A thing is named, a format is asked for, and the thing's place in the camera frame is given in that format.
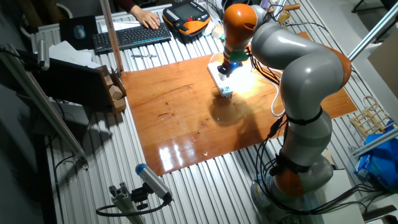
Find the bare person hand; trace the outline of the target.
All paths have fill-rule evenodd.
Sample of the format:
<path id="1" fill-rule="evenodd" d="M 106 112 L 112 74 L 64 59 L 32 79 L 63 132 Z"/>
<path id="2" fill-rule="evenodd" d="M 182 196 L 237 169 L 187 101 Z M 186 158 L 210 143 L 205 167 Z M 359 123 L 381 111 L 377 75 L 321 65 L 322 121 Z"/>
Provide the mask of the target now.
<path id="1" fill-rule="evenodd" d="M 158 29 L 159 17 L 150 11 L 145 11 L 139 6 L 133 6 L 129 11 L 145 28 Z"/>

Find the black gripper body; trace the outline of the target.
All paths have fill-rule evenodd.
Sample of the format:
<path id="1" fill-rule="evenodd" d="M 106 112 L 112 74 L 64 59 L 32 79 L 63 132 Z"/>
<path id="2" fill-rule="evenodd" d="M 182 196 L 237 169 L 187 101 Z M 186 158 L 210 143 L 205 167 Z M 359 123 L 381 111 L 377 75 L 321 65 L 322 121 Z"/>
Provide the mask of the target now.
<path id="1" fill-rule="evenodd" d="M 230 68 L 231 66 L 234 67 L 234 66 L 237 66 L 238 64 L 243 65 L 242 62 L 240 62 L 240 61 L 233 61 L 233 62 L 230 62 L 230 61 L 224 59 L 224 61 L 223 61 L 223 63 L 222 63 L 221 65 L 223 65 L 224 67 Z"/>

